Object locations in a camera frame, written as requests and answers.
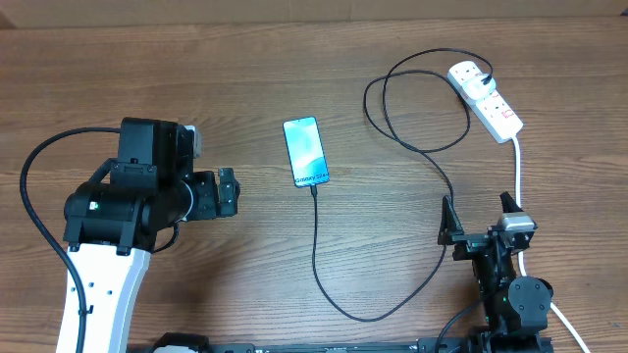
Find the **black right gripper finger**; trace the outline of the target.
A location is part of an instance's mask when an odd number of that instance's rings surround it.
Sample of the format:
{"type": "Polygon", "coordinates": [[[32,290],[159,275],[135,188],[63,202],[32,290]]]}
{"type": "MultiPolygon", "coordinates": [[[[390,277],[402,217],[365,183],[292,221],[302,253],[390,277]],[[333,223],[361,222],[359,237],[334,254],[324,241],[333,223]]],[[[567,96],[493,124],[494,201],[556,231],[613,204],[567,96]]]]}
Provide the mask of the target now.
{"type": "Polygon", "coordinates": [[[438,234],[439,245],[454,245],[464,237],[462,223],[457,217],[451,198],[443,197],[441,226],[438,234]]]}
{"type": "Polygon", "coordinates": [[[505,214],[522,212],[522,208],[517,204],[517,202],[512,198],[512,196],[507,191],[504,191],[499,196],[499,198],[501,202],[502,211],[505,214]]]}

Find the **blue Samsung Galaxy smartphone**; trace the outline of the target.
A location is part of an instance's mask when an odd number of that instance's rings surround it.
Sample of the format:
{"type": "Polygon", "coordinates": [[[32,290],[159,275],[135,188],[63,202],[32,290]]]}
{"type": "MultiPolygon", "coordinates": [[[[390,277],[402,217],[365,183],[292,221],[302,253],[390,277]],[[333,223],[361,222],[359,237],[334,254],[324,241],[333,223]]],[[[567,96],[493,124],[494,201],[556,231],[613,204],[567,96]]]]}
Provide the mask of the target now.
{"type": "Polygon", "coordinates": [[[309,187],[330,180],[329,169],[315,117],[283,123],[294,185],[309,187]]]}

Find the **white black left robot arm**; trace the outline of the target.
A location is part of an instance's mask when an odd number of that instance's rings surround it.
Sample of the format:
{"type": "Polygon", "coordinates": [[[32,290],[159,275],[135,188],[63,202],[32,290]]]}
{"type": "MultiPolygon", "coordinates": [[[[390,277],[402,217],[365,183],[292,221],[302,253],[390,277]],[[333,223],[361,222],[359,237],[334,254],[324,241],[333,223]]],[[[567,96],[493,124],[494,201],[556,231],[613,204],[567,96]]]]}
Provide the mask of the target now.
{"type": "Polygon", "coordinates": [[[233,170],[195,171],[199,152],[194,126],[123,119],[117,157],[65,204],[64,239],[81,283],[67,285],[58,351],[75,351],[80,333],[86,352],[126,351],[158,232],[236,214],[233,170]]]}

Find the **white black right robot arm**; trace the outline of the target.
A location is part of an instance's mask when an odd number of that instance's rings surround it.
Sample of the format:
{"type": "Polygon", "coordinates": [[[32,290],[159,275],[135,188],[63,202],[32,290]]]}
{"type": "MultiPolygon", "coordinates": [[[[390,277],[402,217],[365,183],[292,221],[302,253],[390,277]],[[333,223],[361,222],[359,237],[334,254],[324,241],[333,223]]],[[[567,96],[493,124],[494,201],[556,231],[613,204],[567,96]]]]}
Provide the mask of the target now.
{"type": "Polygon", "coordinates": [[[502,214],[484,233],[467,234],[450,197],[443,198],[438,243],[453,248],[452,259],[470,261],[480,298],[456,314],[435,343],[437,352],[551,352],[540,332],[548,327],[552,286],[544,279],[519,275],[512,256],[530,246],[537,229],[534,220],[516,205],[509,193],[500,195],[502,214]],[[450,342],[452,325],[477,307],[483,307],[487,324],[450,342]]]}

